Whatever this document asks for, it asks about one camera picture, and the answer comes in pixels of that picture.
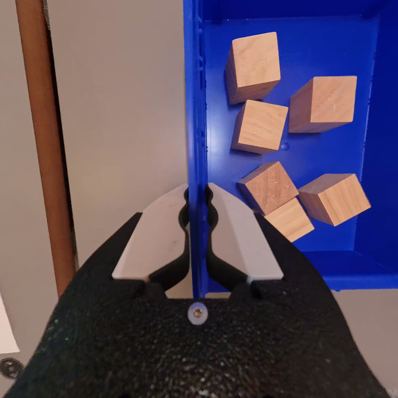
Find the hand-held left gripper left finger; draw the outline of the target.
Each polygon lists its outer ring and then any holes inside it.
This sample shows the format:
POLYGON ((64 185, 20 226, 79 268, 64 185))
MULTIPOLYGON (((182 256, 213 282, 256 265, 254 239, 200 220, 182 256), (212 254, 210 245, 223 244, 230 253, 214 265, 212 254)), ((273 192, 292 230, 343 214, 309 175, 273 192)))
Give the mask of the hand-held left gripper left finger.
POLYGON ((183 183, 141 213, 112 278, 157 283, 164 291, 176 286, 190 269, 188 223, 189 190, 183 183))

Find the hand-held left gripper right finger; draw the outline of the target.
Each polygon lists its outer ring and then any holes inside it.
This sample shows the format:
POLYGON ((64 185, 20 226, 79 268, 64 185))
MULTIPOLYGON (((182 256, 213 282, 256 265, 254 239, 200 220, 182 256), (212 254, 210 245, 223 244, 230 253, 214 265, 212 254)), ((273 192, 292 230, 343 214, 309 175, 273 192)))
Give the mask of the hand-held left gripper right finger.
POLYGON ((254 211, 214 183, 206 185, 206 200, 209 276, 230 292, 240 284, 282 280, 284 273, 254 211))

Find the pile of wooden cubes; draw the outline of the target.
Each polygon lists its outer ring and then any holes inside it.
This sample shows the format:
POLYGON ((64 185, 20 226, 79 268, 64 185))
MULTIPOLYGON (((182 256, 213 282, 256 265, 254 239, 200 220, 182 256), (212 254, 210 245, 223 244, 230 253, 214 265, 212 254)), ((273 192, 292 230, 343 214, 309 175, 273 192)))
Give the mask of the pile of wooden cubes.
MULTIPOLYGON (((225 65, 230 105, 237 114, 231 149, 277 151, 286 117, 291 134, 321 133, 353 121, 356 76, 313 77, 290 107, 263 99, 281 80, 276 32, 234 39, 225 65)), ((314 230, 310 219, 338 226, 371 208, 355 174, 324 174, 297 189, 280 162, 267 162, 236 183, 250 206, 290 242, 314 230)))

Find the blue plastic bin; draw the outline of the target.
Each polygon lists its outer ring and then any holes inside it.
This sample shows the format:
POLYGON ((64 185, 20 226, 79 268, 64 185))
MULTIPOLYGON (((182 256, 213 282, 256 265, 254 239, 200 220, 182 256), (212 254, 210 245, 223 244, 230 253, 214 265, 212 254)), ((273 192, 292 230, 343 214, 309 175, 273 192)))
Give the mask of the blue plastic bin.
POLYGON ((193 296, 225 291, 206 271, 204 188, 243 200, 236 181, 279 161, 297 187, 355 173, 371 203, 356 218, 295 242, 332 290, 397 288, 397 1, 183 1, 193 296), (263 157, 230 151, 240 105, 224 80, 233 39, 276 32, 281 81, 265 98, 288 106, 316 76, 357 76, 353 122, 320 134, 283 133, 263 157))

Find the black round table grommet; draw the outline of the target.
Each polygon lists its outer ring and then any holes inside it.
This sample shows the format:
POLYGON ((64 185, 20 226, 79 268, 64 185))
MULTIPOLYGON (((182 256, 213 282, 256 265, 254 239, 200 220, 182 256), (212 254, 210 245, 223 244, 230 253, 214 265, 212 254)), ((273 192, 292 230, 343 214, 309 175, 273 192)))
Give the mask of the black round table grommet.
POLYGON ((9 357, 0 361, 0 373, 7 379, 18 379, 23 370, 24 365, 15 358, 9 357))

